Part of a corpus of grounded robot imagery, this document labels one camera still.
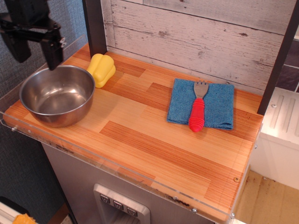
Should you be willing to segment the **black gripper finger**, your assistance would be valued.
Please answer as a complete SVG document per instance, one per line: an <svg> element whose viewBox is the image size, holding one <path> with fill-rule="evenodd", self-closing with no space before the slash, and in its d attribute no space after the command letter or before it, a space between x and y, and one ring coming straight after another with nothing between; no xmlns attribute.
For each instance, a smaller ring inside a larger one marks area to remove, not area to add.
<svg viewBox="0 0 299 224"><path fill-rule="evenodd" d="M54 70L63 62L64 38L59 40L42 39L41 47L50 70Z"/></svg>
<svg viewBox="0 0 299 224"><path fill-rule="evenodd" d="M0 33L6 46L8 47L9 51L11 52L16 61L23 63L29 57L31 57L31 51L28 46L27 40L14 37L13 35L2 31Z"/></svg>

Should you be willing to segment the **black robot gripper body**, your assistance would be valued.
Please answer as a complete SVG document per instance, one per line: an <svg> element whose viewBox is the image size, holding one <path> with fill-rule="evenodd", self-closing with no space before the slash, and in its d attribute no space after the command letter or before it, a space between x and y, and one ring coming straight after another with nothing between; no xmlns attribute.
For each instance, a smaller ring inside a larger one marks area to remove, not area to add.
<svg viewBox="0 0 299 224"><path fill-rule="evenodd" d="M0 14L0 32L8 46L16 44L17 40L41 41L43 34L31 32L32 28L47 30L45 39L58 47L66 45L65 38L60 35L60 25L49 17L46 0L6 0L5 4L8 12Z"/></svg>

